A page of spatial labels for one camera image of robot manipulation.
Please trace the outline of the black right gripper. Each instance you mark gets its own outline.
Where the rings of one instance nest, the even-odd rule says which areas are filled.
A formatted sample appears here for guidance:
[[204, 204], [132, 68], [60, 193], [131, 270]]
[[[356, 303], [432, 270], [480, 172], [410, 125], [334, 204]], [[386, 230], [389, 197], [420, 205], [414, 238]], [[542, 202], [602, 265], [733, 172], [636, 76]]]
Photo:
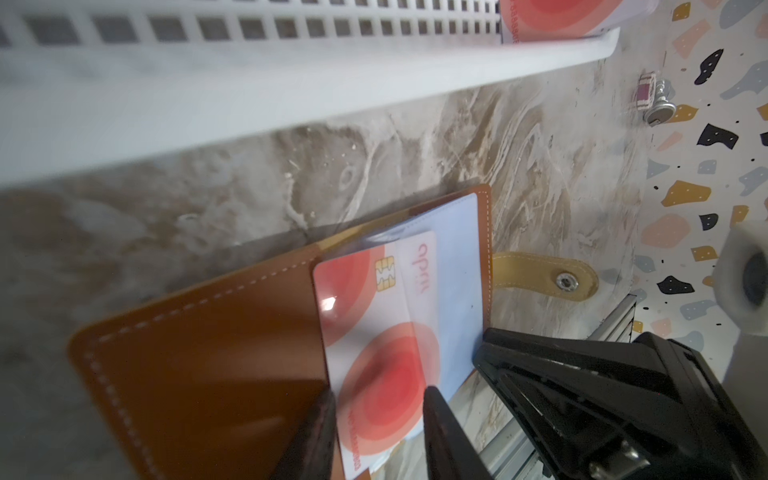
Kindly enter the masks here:
[[763, 479], [767, 456], [703, 356], [652, 333], [627, 343], [623, 369], [599, 372], [623, 384], [598, 393], [617, 403], [621, 436], [590, 460], [594, 479]]

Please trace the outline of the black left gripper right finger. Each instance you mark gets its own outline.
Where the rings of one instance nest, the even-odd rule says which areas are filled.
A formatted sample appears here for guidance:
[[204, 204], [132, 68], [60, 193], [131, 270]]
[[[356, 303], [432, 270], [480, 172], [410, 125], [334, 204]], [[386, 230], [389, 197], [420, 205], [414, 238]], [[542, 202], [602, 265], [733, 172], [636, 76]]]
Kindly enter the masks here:
[[428, 386], [424, 392], [423, 423], [429, 480], [492, 479], [435, 386]]

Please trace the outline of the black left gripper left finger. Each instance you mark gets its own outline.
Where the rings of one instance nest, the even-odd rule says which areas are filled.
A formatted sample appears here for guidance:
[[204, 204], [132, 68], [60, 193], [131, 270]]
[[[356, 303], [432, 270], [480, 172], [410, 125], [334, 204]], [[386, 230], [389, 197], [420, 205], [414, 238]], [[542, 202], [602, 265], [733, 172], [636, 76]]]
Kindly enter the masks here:
[[273, 470], [271, 479], [330, 479], [336, 441], [336, 402], [330, 389], [319, 395]]

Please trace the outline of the brown leather card holder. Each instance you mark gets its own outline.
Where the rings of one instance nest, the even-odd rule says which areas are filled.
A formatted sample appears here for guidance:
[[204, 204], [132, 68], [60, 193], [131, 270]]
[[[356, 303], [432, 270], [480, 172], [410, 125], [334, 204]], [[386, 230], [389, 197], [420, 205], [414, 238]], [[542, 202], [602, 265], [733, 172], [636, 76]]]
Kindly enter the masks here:
[[69, 358], [144, 479], [265, 479], [327, 386], [312, 271], [373, 234], [467, 202], [470, 297], [459, 327], [488, 327], [492, 294], [520, 288], [583, 301], [599, 285], [572, 259], [492, 251], [491, 190], [471, 187], [89, 326]]

